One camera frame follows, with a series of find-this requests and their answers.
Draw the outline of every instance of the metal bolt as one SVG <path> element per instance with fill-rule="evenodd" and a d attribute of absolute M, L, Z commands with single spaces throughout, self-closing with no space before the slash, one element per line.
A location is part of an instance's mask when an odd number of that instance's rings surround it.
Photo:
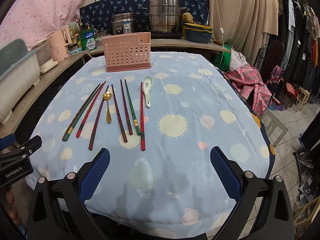
<path fill-rule="evenodd" d="M 277 175 L 277 176 L 276 176 L 276 180 L 279 181 L 279 182 L 281 182 L 281 181 L 282 181 L 282 177 L 279 176 L 279 175 Z"/>
<path fill-rule="evenodd" d="M 44 180 L 45 180 L 45 178 L 44 178 L 44 177 L 41 177 L 41 178 L 38 179 L 38 182 L 39 182 L 39 183 L 44 183 Z"/>
<path fill-rule="evenodd" d="M 247 178 L 252 178 L 253 177 L 253 173 L 251 171 L 246 171 L 244 174 L 245 174 L 245 176 Z"/>
<path fill-rule="evenodd" d="M 76 174 L 74 172 L 70 172 L 68 175 L 67 175 L 67 178 L 68 179 L 74 179 L 74 177 L 76 176 Z"/>

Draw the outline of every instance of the white ceramic spoon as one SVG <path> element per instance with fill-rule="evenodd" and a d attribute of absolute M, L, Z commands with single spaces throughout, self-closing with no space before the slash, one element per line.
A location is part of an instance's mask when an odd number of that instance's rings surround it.
<path fill-rule="evenodd" d="M 153 79 L 150 76 L 146 76 L 143 80 L 143 86 L 142 86 L 142 91 L 144 94 L 144 97 L 146 98 L 146 107 L 150 108 L 150 91 L 153 88 Z"/>

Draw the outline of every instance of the chopstick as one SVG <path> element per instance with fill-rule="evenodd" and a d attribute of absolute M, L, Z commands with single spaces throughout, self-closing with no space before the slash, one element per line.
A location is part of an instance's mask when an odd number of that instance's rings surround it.
<path fill-rule="evenodd" d="M 85 121 L 87 121 L 87 118 L 88 118 L 88 116 L 89 116 L 89 113 L 90 113 L 90 111 L 91 111 L 94 103 L 96 102 L 97 97 L 98 97 L 98 95 L 100 94 L 100 92 L 101 92 L 101 90 L 102 90 L 102 88 L 103 88 L 103 86 L 104 86 L 105 83 L 106 83 L 106 81 L 99 87 L 98 93 L 96 94 L 95 98 L 92 100 L 91 105 L 89 106 L 89 109 L 87 110 L 87 112 L 86 112 L 86 114 L 85 114 L 85 116 L 84 116 L 84 118 L 83 118 L 83 120 L 82 120 L 82 122 L 81 122 L 81 124 L 80 124 L 80 127 L 79 127 L 79 129 L 78 129 L 78 132 L 77 132 L 77 134 L 76 134 L 76 137 L 77 137 L 77 138 L 80 137 L 80 134 L 81 134 L 82 129 L 83 129 L 83 127 L 84 127 Z"/>
<path fill-rule="evenodd" d="M 123 91 L 123 86 L 122 86 L 122 80 L 120 79 L 120 83 L 121 83 L 121 92 L 122 92 L 122 99 L 123 99 L 123 106 L 124 106 L 124 112 L 125 112 L 125 118 L 127 120 L 127 125 L 128 125 L 128 130 L 129 130 L 129 134 L 133 135 L 132 132 L 132 127 L 131 127 L 131 123 L 130 123 L 130 117 L 129 117 L 129 113 L 128 113 L 128 108 L 127 108 L 127 103 L 125 101 L 125 96 L 124 96 L 124 91 Z"/>
<path fill-rule="evenodd" d="M 62 141 L 65 141 L 65 136 L 67 135 L 67 133 L 70 131 L 70 128 L 72 126 L 72 124 L 74 123 L 74 121 L 76 120 L 76 118 L 78 117 L 78 115 L 81 113 L 82 109 L 84 108 L 84 106 L 87 104 L 87 102 L 90 100 L 91 96 L 94 94 L 94 92 L 98 89 L 98 87 L 100 86 L 101 83 L 99 83 L 99 85 L 92 91 L 91 95 L 87 98 L 87 100 L 84 102 L 84 104 L 81 106 L 81 108 L 79 109 L 78 113 L 76 114 L 76 116 L 73 118 L 72 122 L 70 123 L 68 129 L 66 130 L 66 132 L 64 133 L 63 137 L 62 137 Z"/>
<path fill-rule="evenodd" d="M 94 96 L 96 94 L 98 94 L 99 89 L 97 89 L 94 94 L 91 96 L 91 99 L 87 102 L 87 104 L 84 106 L 84 108 L 82 109 L 81 113 L 77 116 L 76 120 L 73 122 L 73 124 L 71 125 L 70 130 L 68 131 L 67 135 L 65 136 L 64 140 L 65 142 L 68 141 L 71 133 L 73 132 L 73 129 L 76 127 L 78 121 L 80 120 L 82 114 L 84 113 L 84 111 L 86 110 L 86 108 L 88 107 L 88 105 L 90 104 L 91 100 L 94 98 Z"/>
<path fill-rule="evenodd" d="M 123 141 L 126 143 L 126 142 L 128 142 L 128 139 L 127 139 L 127 136 L 125 135 L 125 132 L 124 132 L 123 123 L 122 123 L 122 120 L 121 120 L 121 116 L 120 116 L 120 112 L 119 112 L 119 108 L 118 108 L 118 104 L 117 104 L 116 94 L 115 94 L 115 91 L 113 89 L 113 84 L 111 84 L 111 87 L 112 87 L 112 92 L 113 92 L 113 98 L 115 100 L 115 106 L 116 106 L 116 112 L 117 112 L 117 116 L 118 116 L 120 131 L 121 131 L 121 134 L 122 134 Z"/>
<path fill-rule="evenodd" d="M 144 137 L 144 119 L 143 119 L 143 91 L 141 82 L 141 92 L 140 92 L 140 126 L 141 126 L 141 150 L 146 150 L 146 142 Z"/>
<path fill-rule="evenodd" d="M 139 129 L 139 125 L 138 125 L 138 121 L 137 121 L 137 118 L 136 118 L 136 113 L 134 112 L 134 109 L 133 109 L 133 105 L 132 105 L 132 101 L 131 101 L 131 97 L 130 97 L 127 81 L 124 80 L 124 83 L 125 83 L 125 88 L 127 90 L 127 96 L 128 96 L 128 101 L 129 101 L 129 105 L 130 105 L 130 110 L 131 110 L 133 123 L 134 123 L 134 126 L 136 128 L 137 135 L 141 135 L 141 132 L 140 132 L 140 129 Z"/>
<path fill-rule="evenodd" d="M 90 138 L 90 142 L 89 142 L 89 150 L 90 151 L 92 151 L 92 149 L 93 149 L 94 138 L 96 136 L 97 126 L 98 126 L 98 122 L 99 122 L 99 118 L 100 118 L 103 102 L 104 102 L 104 98 L 102 98 L 102 101 L 100 103 L 100 107 L 99 107 L 99 110 L 98 110 L 98 113 L 97 113 L 96 121 L 94 122 L 94 126 L 93 126 L 93 129 L 92 129 L 91 138 Z"/>

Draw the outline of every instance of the kitchen counter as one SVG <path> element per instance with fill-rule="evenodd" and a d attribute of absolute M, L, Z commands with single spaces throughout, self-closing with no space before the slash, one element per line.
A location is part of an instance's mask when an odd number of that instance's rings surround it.
<path fill-rule="evenodd" d="M 5 125 L 0 124 L 0 138 L 3 138 L 11 133 L 14 133 L 20 124 L 23 117 L 26 115 L 33 103 L 44 92 L 44 90 L 56 80 L 67 68 L 69 68 L 77 60 L 84 56 L 83 52 L 72 55 L 65 60 L 59 62 L 57 66 L 40 75 L 40 81 L 37 85 L 31 87 L 16 104 L 12 110 L 12 115 Z"/>
<path fill-rule="evenodd" d="M 195 43 L 187 41 L 185 39 L 151 39 L 151 47 L 176 47 L 176 48 L 197 48 L 197 49 L 210 49 L 215 51 L 230 52 L 223 46 L 217 45 L 213 42 Z M 89 54 L 94 55 L 103 52 L 103 46 L 98 46 L 92 51 L 88 51 Z"/>

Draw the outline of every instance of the white cable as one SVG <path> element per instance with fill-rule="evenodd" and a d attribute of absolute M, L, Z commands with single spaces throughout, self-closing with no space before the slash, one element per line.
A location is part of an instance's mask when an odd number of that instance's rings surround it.
<path fill-rule="evenodd" d="M 50 45 L 56 45 L 56 47 L 57 47 L 57 58 L 56 58 L 56 60 L 58 60 L 58 54 L 59 54 L 59 48 L 58 48 L 58 45 L 57 45 L 57 44 L 55 44 L 55 43 L 49 44 L 49 46 L 50 46 Z"/>
<path fill-rule="evenodd" d="M 81 51 L 81 52 L 88 54 L 89 57 L 92 58 L 92 56 L 88 52 L 86 52 L 86 51 Z"/>
<path fill-rule="evenodd" d="M 216 4 L 217 4 L 217 12 L 218 12 L 219 23 L 220 23 L 220 33 L 221 33 L 221 37 L 222 37 L 222 45 L 224 47 L 223 29 L 222 29 L 222 26 L 221 26 L 221 19 L 220 19 L 220 13 L 219 13 L 219 8 L 218 8 L 218 0 L 216 0 Z M 219 69 L 220 69 L 220 65 L 221 65 L 222 59 L 223 59 L 223 52 L 222 52 L 222 57 L 221 57 L 220 64 L 219 64 L 219 67 L 218 67 Z"/>

